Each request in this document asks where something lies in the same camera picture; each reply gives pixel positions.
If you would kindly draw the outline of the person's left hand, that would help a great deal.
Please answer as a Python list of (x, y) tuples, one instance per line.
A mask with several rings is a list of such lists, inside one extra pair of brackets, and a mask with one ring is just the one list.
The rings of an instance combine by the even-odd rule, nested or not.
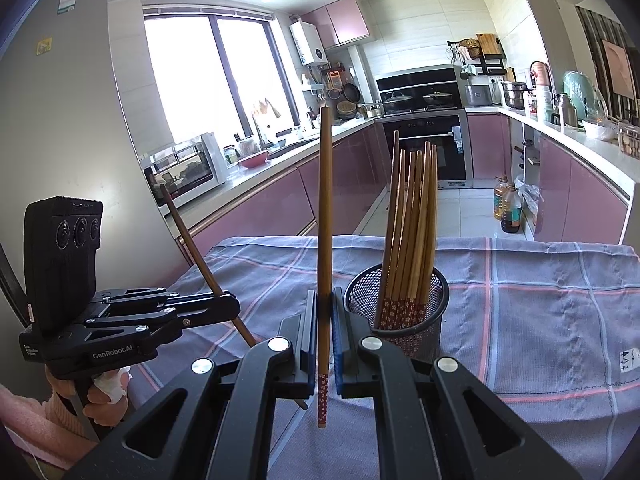
[[(65, 401), (76, 396), (76, 388), (70, 380), (55, 378), (49, 370), (44, 368), (44, 374), (52, 387), (50, 400), (43, 403), (46, 419), (72, 432), (83, 436), (81, 421), (68, 408)], [(82, 414), (97, 425), (112, 428), (117, 426), (128, 411), (127, 388), (130, 381), (128, 370), (111, 370), (96, 378), (87, 393), (87, 404), (82, 408)]]

